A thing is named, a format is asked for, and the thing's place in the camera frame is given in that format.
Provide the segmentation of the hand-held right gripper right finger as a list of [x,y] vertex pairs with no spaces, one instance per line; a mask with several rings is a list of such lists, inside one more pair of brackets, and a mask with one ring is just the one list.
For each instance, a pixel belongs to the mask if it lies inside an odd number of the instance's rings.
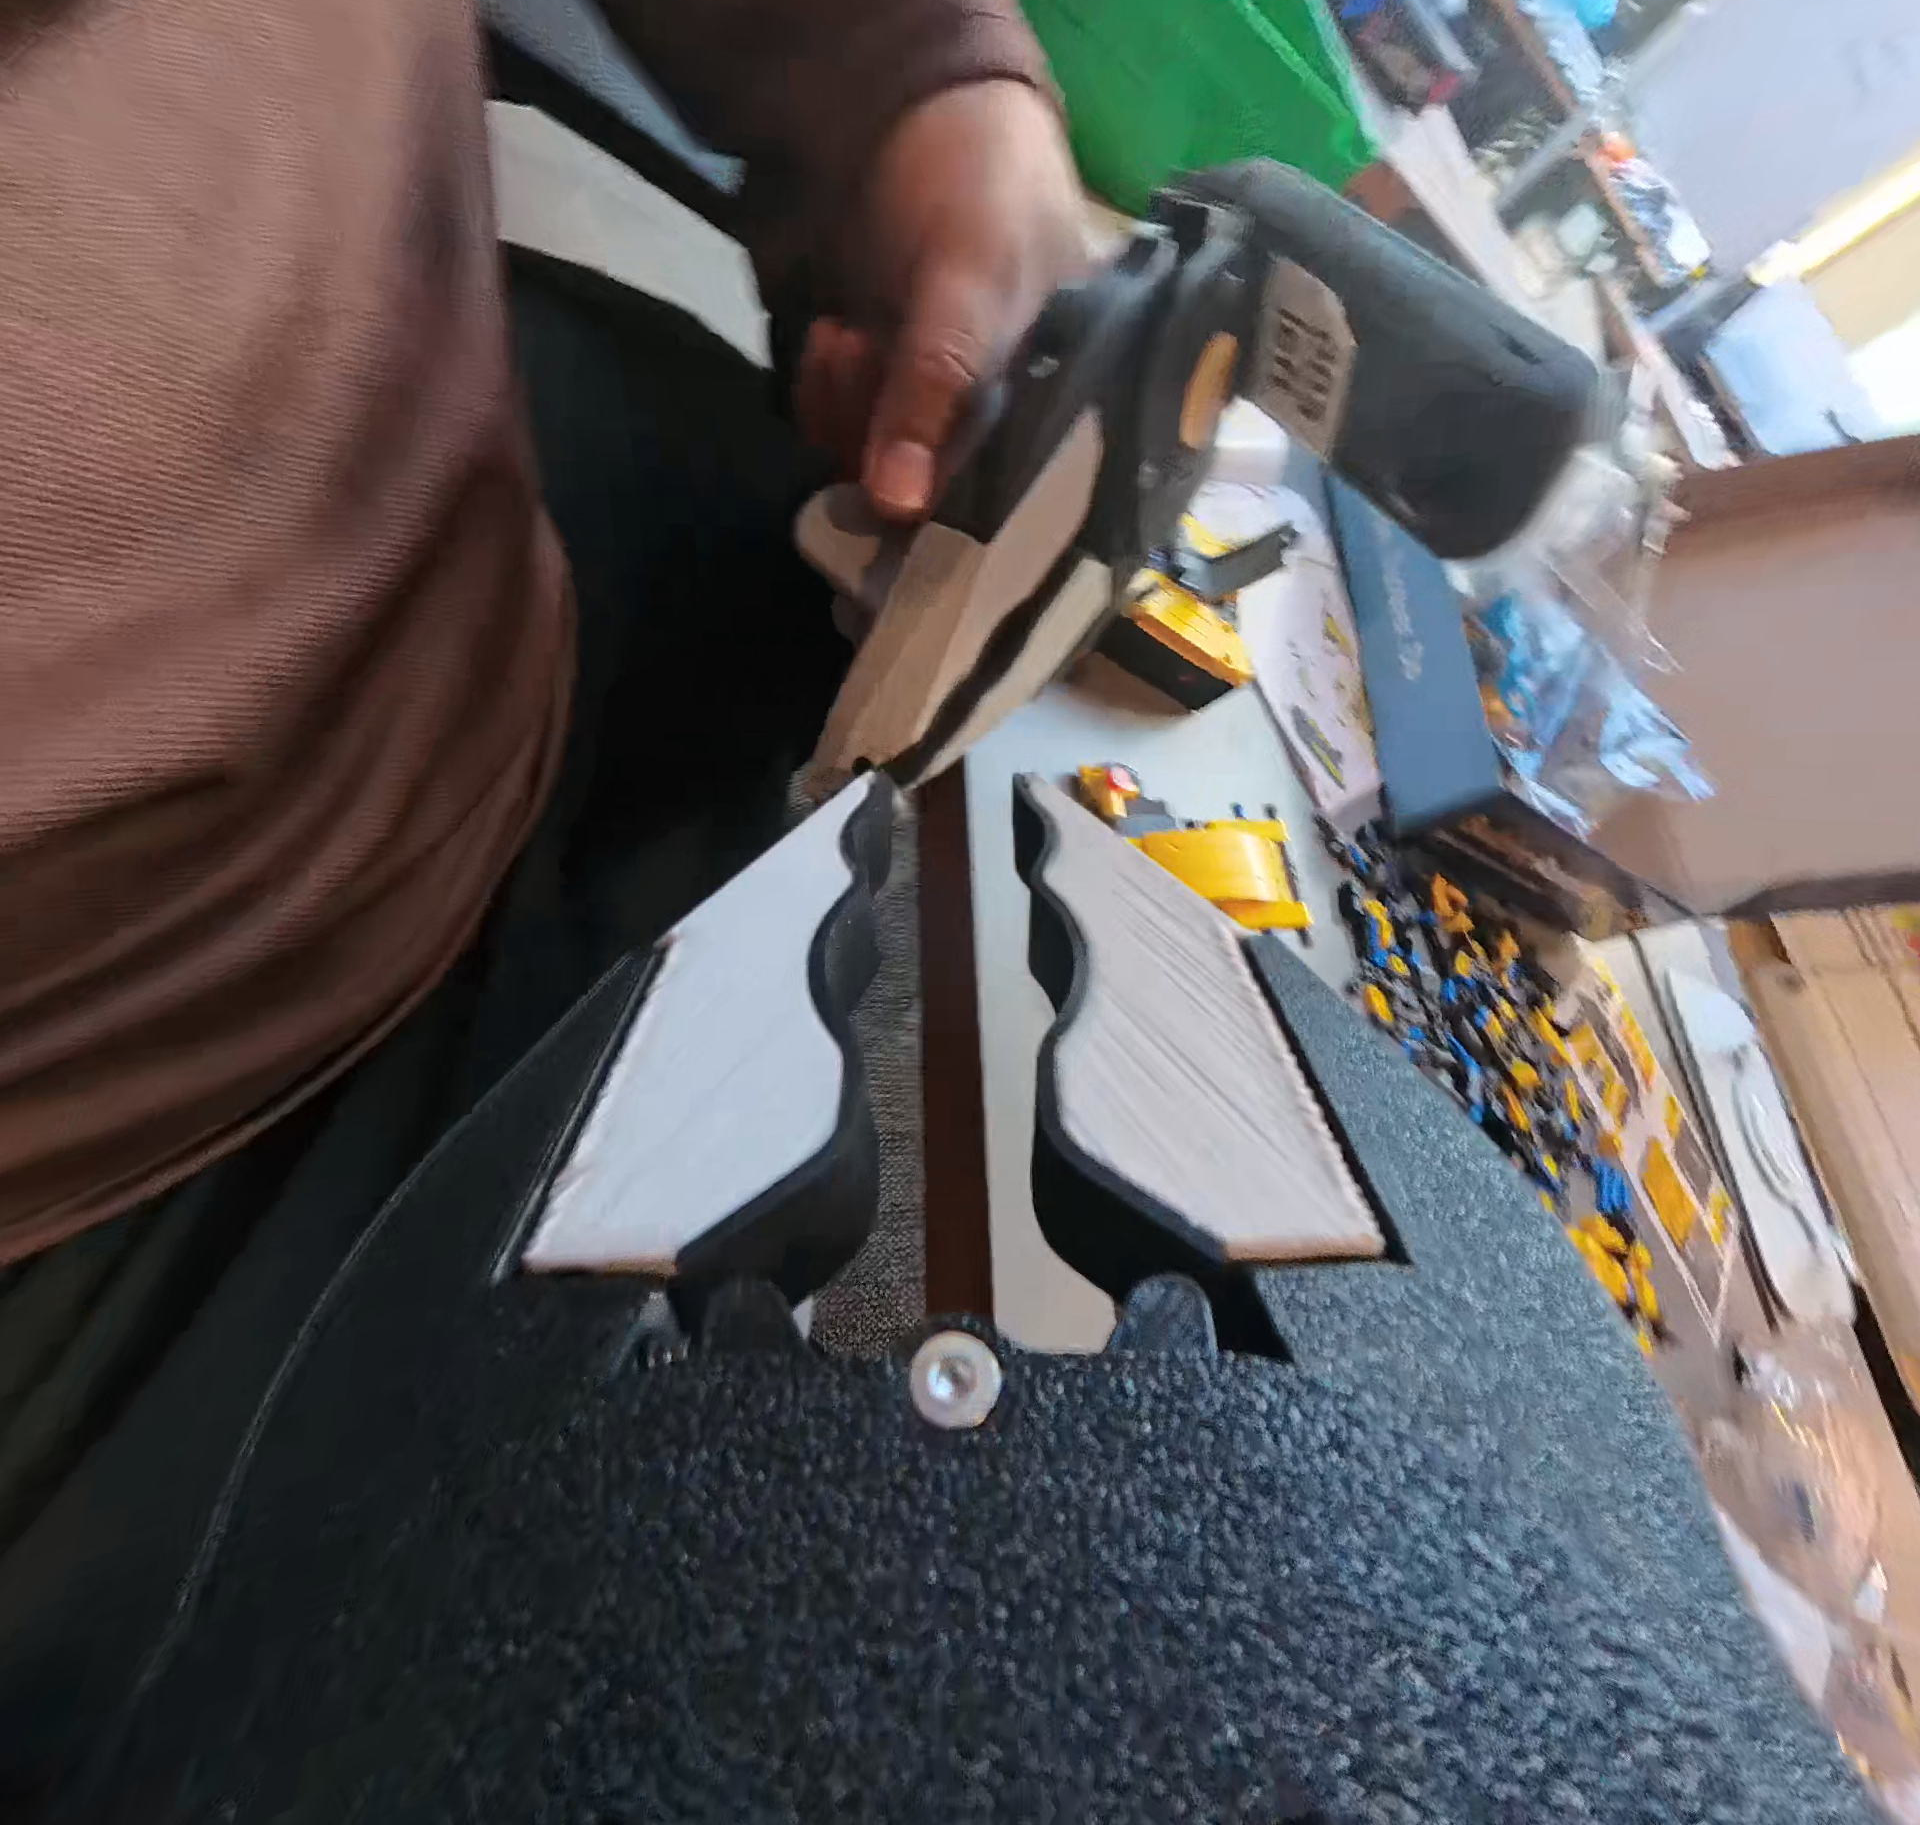
[[1035,1059],[1032,1203],[1066,1265],[1379,1261],[1386,1234],[1253,937],[1040,773],[1012,787]]

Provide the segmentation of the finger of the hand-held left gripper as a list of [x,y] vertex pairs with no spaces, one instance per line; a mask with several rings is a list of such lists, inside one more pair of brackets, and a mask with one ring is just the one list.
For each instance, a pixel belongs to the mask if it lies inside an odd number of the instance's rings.
[[1105,463],[1097,414],[1078,414],[994,541],[947,522],[913,537],[856,516],[854,488],[805,502],[805,564],[864,627],[829,709],[808,764],[868,760],[889,773],[947,690],[986,648],[995,627],[1066,560],[1093,514]]
[[1105,560],[1066,560],[1046,588],[1020,602],[988,637],[975,665],[940,700],[930,731],[900,759],[887,781],[900,793],[961,764],[977,741],[1043,696],[1115,621],[1117,572]]

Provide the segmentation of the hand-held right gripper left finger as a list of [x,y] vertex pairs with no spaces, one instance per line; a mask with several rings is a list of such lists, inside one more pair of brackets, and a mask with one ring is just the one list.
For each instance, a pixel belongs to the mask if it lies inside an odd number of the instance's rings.
[[878,1132],[854,1013],[896,803],[856,777],[661,937],[522,1271],[835,1280],[862,1250]]

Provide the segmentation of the black yellow toy base assembly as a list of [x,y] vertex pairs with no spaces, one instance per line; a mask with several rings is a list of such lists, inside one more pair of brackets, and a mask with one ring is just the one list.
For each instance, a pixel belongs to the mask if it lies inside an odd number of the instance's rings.
[[1176,709],[1211,709],[1253,679],[1235,621],[1242,589],[1282,572],[1295,541],[1294,522],[1228,541],[1185,516],[1130,583],[1094,651]]

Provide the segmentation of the person's left forearm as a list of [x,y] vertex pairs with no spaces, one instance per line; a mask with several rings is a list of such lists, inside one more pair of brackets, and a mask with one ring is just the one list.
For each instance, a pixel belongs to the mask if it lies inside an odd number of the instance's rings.
[[887,137],[930,101],[1018,84],[1060,133],[1018,0],[597,0],[689,130],[742,166],[758,277],[829,263]]

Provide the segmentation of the yellow grey toy hood assembly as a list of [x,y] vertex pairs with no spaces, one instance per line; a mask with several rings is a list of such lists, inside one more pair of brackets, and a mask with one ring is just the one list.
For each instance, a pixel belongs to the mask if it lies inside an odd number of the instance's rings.
[[1082,764],[1074,773],[1075,800],[1117,838],[1143,854],[1189,892],[1245,931],[1279,931],[1313,942],[1313,912],[1294,872],[1291,831],[1274,807],[1249,817],[1189,822],[1141,793],[1127,764]]

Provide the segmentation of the pile of small loose bricks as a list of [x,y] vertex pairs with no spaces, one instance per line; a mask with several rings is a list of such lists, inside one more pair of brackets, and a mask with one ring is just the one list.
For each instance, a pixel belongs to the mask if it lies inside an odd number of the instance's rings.
[[1553,1020],[1558,980],[1460,886],[1418,872],[1378,830],[1313,817],[1336,876],[1354,1009],[1500,1148],[1631,1329],[1668,1342],[1651,1244],[1619,1136],[1619,1106],[1587,1080]]

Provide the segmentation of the open instruction booklet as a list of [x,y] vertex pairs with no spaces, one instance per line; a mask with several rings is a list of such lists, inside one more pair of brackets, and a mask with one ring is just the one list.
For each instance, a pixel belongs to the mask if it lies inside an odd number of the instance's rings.
[[1226,482],[1207,486],[1191,516],[1228,546],[1274,527],[1294,534],[1282,564],[1239,589],[1235,632],[1315,810],[1344,831],[1367,825],[1384,782],[1354,614],[1328,524],[1295,492]]

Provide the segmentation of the blue cardboard box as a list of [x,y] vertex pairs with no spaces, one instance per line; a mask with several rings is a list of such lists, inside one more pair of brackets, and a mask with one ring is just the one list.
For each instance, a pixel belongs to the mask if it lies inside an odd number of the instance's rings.
[[1441,564],[1335,488],[1391,836],[1591,942],[1916,904],[1916,438],[1692,471],[1678,499],[1634,684],[1711,796],[1626,793],[1575,836],[1500,764]]

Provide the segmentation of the background monitor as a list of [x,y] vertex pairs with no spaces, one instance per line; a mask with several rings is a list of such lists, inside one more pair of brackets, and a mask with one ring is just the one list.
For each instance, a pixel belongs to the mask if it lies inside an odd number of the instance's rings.
[[1877,444],[1882,418],[1852,353],[1800,277],[1757,290],[1708,335],[1699,368],[1758,457]]

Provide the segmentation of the clear bag with blue parts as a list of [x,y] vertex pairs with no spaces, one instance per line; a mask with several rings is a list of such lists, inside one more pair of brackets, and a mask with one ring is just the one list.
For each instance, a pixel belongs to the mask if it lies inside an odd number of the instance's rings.
[[1539,578],[1467,598],[1465,632],[1503,782],[1552,825],[1593,843],[1631,803],[1714,797],[1692,741],[1644,690],[1660,665],[1644,627],[1613,633],[1564,581]]

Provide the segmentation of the green plastic bin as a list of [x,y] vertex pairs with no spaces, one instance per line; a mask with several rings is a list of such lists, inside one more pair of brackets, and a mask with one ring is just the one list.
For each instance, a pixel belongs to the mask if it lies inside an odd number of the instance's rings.
[[1020,0],[1066,107],[1078,178],[1141,219],[1185,170],[1245,160],[1345,189],[1378,142],[1321,0]]

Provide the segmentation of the white rounded tray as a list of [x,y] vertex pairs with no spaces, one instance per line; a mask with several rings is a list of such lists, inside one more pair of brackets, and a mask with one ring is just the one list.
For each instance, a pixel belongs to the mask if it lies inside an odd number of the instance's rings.
[[1852,1257],[1801,1153],[1757,1020],[1714,980],[1666,966],[1660,994],[1771,1302],[1806,1329],[1852,1329]]

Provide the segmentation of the person's brown shirt torso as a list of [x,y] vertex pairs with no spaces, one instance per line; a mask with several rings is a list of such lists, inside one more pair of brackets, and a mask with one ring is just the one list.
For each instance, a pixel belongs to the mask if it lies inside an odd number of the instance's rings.
[[475,0],[3,0],[3,1261],[467,947],[573,674]]

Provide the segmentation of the clear plastic bag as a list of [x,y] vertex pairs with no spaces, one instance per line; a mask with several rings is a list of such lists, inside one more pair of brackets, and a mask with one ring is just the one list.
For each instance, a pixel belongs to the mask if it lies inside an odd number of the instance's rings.
[[1788,1666],[1894,1822],[1916,1822],[1916,1482],[1850,1332],[1736,1353],[1699,1427],[1724,1550]]

